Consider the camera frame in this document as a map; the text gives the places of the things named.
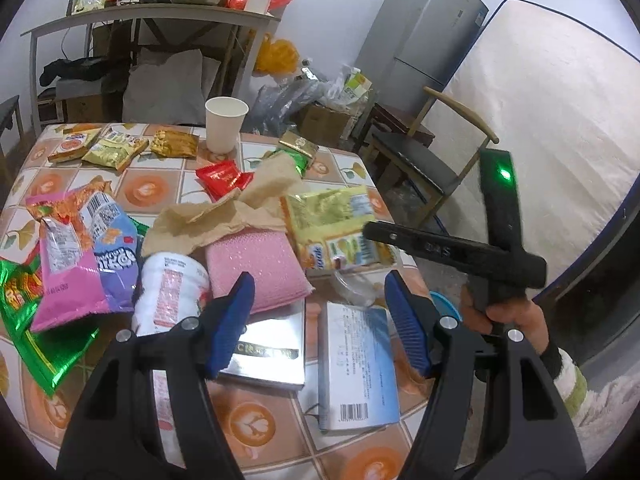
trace refrigerator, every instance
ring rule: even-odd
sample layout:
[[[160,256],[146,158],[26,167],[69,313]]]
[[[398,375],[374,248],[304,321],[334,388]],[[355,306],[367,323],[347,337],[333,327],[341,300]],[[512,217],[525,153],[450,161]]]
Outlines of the refrigerator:
[[[481,0],[385,0],[355,65],[378,102],[415,116],[427,99],[422,87],[444,89],[487,12]]]

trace orange patterned tablecloth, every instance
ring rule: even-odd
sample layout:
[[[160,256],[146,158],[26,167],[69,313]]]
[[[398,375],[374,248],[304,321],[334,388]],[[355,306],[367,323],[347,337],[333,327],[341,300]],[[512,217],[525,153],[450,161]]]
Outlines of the orange patterned tablecloth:
[[[194,170],[217,160],[206,150],[204,128],[185,128],[200,136],[196,160],[157,158],[143,152],[122,175],[79,161],[49,164],[47,155],[62,140],[65,126],[48,126],[31,150],[0,216],[0,256],[23,262],[37,242],[37,229],[24,201],[34,194],[71,189],[100,175],[111,180],[116,200],[136,220],[152,225],[163,207],[181,202],[209,202]],[[152,124],[110,124],[115,130],[153,136],[160,126]],[[228,158],[244,171],[254,170],[277,139],[241,134],[238,148]],[[376,216],[391,221],[391,215],[376,190],[362,161],[353,153],[320,148],[305,180],[311,189],[364,184]],[[415,294],[428,290],[414,260],[398,251],[396,268]],[[389,268],[362,273],[375,287],[382,288]],[[360,433],[327,435],[318,429],[318,313],[327,301],[340,301],[325,278],[311,279],[316,291],[306,300],[306,384],[299,392],[250,388],[225,381],[211,385],[212,402],[225,428],[231,449],[247,479],[264,480],[392,480],[407,456],[424,413],[430,384],[414,381],[398,338],[392,339],[396,353],[396,375],[401,421],[386,428]],[[18,423],[35,447],[53,465],[78,397],[121,319],[105,317],[98,340],[49,399],[31,379],[0,322],[0,384],[2,394]],[[250,427],[245,426],[252,410]],[[245,435],[251,433],[251,439]]]

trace black wristband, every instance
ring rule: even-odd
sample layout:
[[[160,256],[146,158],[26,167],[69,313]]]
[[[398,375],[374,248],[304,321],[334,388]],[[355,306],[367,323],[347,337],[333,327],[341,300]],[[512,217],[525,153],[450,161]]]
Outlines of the black wristband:
[[[555,343],[549,341],[546,350],[540,354],[540,360],[551,378],[556,380],[562,371],[562,356]]]

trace crumpled paper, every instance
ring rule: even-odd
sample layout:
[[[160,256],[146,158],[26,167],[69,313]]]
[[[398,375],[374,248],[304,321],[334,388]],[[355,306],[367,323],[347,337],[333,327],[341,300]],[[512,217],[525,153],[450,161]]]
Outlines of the crumpled paper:
[[[271,156],[256,169],[244,191],[235,189],[213,204],[185,203],[164,208],[146,233],[142,256],[161,251],[189,255],[247,227],[285,231],[280,197],[305,189],[289,155]]]

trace mattress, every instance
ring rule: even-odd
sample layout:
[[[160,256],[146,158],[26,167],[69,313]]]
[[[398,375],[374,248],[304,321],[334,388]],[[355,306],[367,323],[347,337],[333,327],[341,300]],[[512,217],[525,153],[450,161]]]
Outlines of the mattress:
[[[640,170],[640,62],[589,27],[505,0],[444,91],[475,110],[513,155],[527,251],[558,279],[603,231]],[[430,149],[457,173],[484,135],[436,103]],[[478,165],[438,216],[486,241]]]

